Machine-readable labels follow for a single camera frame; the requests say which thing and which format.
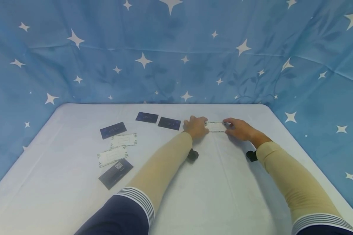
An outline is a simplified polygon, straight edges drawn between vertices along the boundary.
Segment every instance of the beige arm sleeve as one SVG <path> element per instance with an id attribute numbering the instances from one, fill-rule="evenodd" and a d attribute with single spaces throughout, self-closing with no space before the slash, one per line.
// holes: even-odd
<path id="1" fill-rule="evenodd" d="M 138 188 L 152 201 L 157 213 L 163 194 L 192 148 L 188 133 L 180 133 L 158 149 L 127 187 Z"/>
<path id="2" fill-rule="evenodd" d="M 271 175 L 290 208 L 292 222 L 313 213 L 342 217 L 311 173 L 275 142 L 266 142 L 256 156 Z"/>

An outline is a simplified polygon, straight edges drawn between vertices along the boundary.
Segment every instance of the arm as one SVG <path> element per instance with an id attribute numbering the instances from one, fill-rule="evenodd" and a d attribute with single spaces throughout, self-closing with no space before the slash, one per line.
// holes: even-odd
<path id="1" fill-rule="evenodd" d="M 227 130 L 227 134 L 243 141 L 251 141 L 255 146 L 258 160 L 271 175 L 290 208 L 293 223 L 303 222 L 303 218 L 308 215 L 329 214 L 332 217 L 322 216 L 322 218 L 332 219 L 343 227 L 353 230 L 342 219 L 322 186 L 297 160 L 268 136 L 254 129 L 245 121 L 233 118 L 224 121 L 232 123 L 235 127 L 233 130 Z"/>
<path id="2" fill-rule="evenodd" d="M 112 196 L 75 235 L 148 234 L 164 192 L 186 160 L 192 140 L 202 138 L 205 117 L 184 121 L 186 131 L 158 149 L 130 183 Z"/>

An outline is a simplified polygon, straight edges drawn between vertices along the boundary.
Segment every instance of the white tablecloth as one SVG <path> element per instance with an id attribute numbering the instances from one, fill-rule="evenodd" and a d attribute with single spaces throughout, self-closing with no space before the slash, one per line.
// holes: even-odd
<path id="1" fill-rule="evenodd" d="M 260 104 L 64 104 L 0 182 L 0 235 L 73 234 L 113 194 L 127 184 L 147 159 L 178 131 L 135 121 L 137 113 L 184 120 L 235 117 L 279 143 L 323 185 L 353 226 L 353 210 L 288 133 Z M 127 148 L 134 168 L 111 190 L 98 180 L 97 153 L 109 148 L 99 129 L 124 121 L 137 133 Z M 288 207 L 259 162 L 245 153 L 250 143 L 209 133 L 194 143 L 195 163 L 184 163 L 167 190 L 151 234 L 290 234 Z"/>

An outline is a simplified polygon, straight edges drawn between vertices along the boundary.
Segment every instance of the blue backdrop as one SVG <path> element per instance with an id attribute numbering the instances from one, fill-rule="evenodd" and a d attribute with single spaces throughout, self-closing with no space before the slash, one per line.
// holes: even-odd
<path id="1" fill-rule="evenodd" d="M 353 207 L 353 0 L 0 0 L 0 180 L 66 102 L 266 104 Z"/>

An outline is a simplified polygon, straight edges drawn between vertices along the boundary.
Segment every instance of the hand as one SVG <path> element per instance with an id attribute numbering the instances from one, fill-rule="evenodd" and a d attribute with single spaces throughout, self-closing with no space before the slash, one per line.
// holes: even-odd
<path id="1" fill-rule="evenodd" d="M 205 122 L 208 121 L 206 117 L 195 117 L 191 116 L 190 120 L 184 120 L 185 133 L 190 134 L 192 139 L 199 139 L 209 133 L 209 130 L 205 128 Z"/>
<path id="2" fill-rule="evenodd" d="M 247 122 L 240 119 L 227 118 L 224 119 L 224 122 L 231 123 L 230 126 L 234 126 L 235 128 L 233 130 L 228 129 L 225 131 L 225 133 L 234 136 L 235 138 L 240 139 L 242 141 L 252 141 L 256 134 L 261 133 L 257 129 L 250 126 Z"/>

